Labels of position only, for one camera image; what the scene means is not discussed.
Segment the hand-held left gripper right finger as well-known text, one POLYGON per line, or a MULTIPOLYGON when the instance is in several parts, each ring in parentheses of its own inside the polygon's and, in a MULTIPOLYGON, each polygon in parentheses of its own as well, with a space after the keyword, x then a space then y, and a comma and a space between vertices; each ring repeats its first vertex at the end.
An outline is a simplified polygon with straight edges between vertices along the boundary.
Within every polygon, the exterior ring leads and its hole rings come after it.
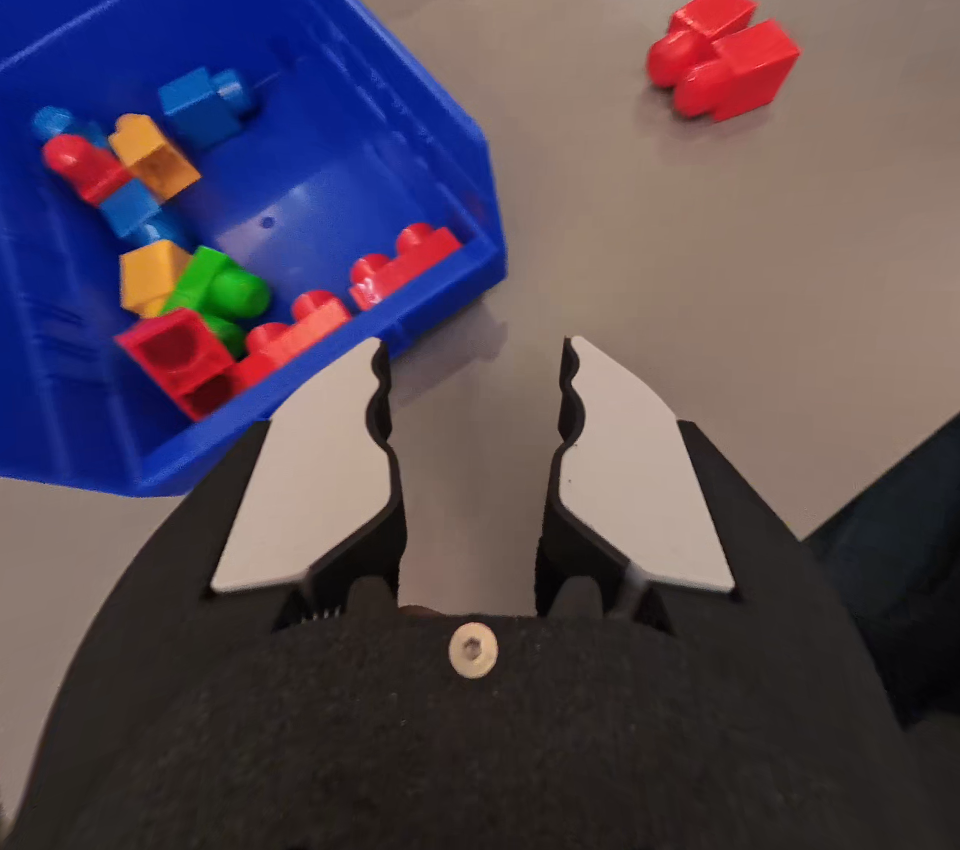
POLYGON ((653 587, 730 598, 735 577, 677 414, 582 336, 563 340, 558 378, 536 615, 554 611, 580 578, 594 585, 602 616, 636 619, 653 587))

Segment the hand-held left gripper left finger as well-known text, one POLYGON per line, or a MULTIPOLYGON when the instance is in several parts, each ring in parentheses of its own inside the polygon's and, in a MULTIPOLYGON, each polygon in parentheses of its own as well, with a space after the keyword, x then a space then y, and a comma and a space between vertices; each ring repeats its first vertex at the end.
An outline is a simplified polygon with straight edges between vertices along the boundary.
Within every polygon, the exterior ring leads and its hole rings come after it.
POLYGON ((304 584, 345 594, 378 577, 397 592, 406 520, 389 352, 362 340, 273 413, 222 556, 219 594, 304 584))

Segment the blue plastic bin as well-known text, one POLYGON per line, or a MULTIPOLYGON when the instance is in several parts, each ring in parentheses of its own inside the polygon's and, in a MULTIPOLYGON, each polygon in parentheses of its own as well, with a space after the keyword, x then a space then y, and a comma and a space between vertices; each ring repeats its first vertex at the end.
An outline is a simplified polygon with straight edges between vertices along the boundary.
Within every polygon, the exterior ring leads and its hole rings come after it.
POLYGON ((358 0, 1 0, 3 478, 130 497, 189 492, 249 427, 366 338, 392 357, 499 283, 507 245, 482 129, 358 0), (194 158, 177 208, 273 293, 349 306, 350 268, 402 229, 462 248, 248 393, 193 423, 114 341, 122 246, 42 165, 46 104, 162 121, 158 89, 232 68, 258 112, 194 158))

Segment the grey desk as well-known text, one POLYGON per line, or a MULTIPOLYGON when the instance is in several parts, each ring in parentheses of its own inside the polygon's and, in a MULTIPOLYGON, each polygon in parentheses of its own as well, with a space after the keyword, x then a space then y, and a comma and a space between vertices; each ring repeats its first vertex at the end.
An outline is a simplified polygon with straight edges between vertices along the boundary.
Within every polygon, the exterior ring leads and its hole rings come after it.
MULTIPOLYGON (((958 412, 958 0, 755 0, 800 56, 688 120, 691 0, 358 0, 482 129, 506 280, 395 361, 402 597, 532 609, 564 338, 699 424, 798 535, 958 412)), ((2 799, 176 496, 2 477, 2 799)))

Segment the red toy block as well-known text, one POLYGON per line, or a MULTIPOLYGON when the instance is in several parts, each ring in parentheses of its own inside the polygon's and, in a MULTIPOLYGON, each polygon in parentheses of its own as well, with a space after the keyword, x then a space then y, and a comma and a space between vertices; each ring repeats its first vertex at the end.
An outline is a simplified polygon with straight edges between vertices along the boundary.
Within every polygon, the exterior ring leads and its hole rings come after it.
POLYGON ((48 170, 59 176, 86 204, 100 208, 126 185, 130 171, 108 149, 78 134, 58 134, 41 147, 48 170))
POLYGON ((141 319, 113 339, 193 422, 236 394, 234 357, 193 310, 141 319))

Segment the person's dark trousers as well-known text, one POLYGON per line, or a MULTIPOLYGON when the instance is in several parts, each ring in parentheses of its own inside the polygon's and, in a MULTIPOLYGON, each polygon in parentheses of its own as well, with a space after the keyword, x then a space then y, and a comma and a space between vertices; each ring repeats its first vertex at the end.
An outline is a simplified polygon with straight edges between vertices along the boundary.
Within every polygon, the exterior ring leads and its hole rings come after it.
POLYGON ((900 722, 958 712, 959 416, 804 544, 856 625, 900 722))

